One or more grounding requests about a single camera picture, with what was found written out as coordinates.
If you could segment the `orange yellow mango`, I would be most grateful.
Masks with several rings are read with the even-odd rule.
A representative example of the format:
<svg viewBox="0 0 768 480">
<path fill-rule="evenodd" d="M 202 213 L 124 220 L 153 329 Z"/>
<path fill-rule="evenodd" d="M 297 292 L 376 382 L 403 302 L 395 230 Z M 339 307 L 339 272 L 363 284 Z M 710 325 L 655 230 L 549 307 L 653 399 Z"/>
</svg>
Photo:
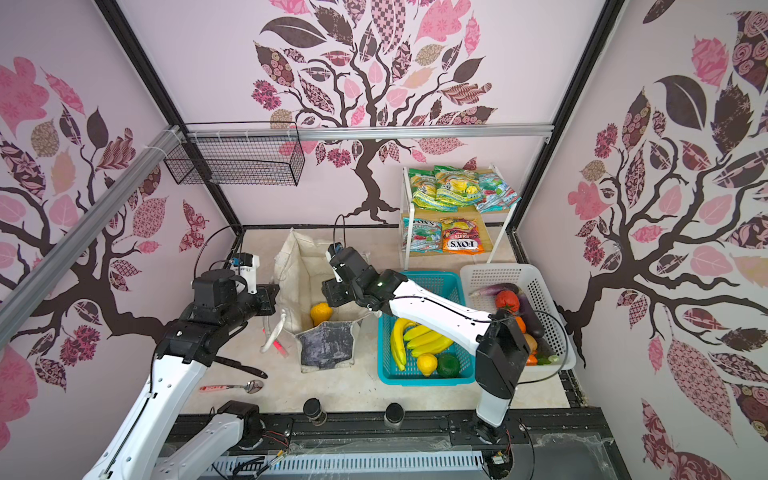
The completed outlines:
<svg viewBox="0 0 768 480">
<path fill-rule="evenodd" d="M 325 302 L 315 304 L 310 309 L 310 319 L 314 327 L 318 327 L 322 323 L 329 321 L 333 314 L 334 309 Z"/>
</svg>

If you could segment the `yellow green banana bunch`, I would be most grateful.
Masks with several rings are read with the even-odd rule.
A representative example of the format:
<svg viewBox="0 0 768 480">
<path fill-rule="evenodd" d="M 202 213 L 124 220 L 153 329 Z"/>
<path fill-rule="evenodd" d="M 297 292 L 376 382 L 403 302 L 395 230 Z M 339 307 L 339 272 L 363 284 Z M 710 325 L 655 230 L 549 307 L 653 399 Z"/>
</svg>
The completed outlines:
<svg viewBox="0 0 768 480">
<path fill-rule="evenodd" d="M 425 326 L 416 326 L 404 334 L 405 347 L 414 358 L 424 354 L 436 355 L 444 352 L 453 345 L 448 337 Z"/>
</svg>

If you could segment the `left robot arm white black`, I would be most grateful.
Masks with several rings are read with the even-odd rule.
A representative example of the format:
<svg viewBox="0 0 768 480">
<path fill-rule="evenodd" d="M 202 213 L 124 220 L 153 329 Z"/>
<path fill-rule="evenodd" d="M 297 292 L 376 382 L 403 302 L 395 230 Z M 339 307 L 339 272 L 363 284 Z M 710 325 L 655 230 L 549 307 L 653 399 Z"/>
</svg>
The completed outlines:
<svg viewBox="0 0 768 480">
<path fill-rule="evenodd" d="M 166 326 L 136 402 L 86 478 L 197 479 L 245 434 L 260 433 L 257 407 L 230 401 L 175 453 L 160 457 L 182 407 L 219 350 L 251 318 L 273 315 L 280 290 L 274 283 L 257 283 L 253 268 L 245 275 L 206 271 L 192 289 L 192 302 Z"/>
</svg>

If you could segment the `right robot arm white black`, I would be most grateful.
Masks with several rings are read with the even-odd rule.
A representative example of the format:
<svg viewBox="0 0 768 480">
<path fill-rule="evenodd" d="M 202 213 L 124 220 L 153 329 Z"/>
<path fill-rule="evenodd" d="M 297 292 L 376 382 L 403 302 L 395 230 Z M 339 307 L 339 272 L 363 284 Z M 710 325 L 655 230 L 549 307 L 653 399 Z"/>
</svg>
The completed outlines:
<svg viewBox="0 0 768 480">
<path fill-rule="evenodd" d="M 532 353 L 512 314 L 474 310 L 434 294 L 404 274 L 378 272 L 352 247 L 333 243 L 327 260 L 334 272 L 321 291 L 332 307 L 353 302 L 370 311 L 413 320 L 452 340 L 475 357 L 475 381 L 482 389 L 470 423 L 480 442 L 504 437 L 504 421 Z"/>
</svg>

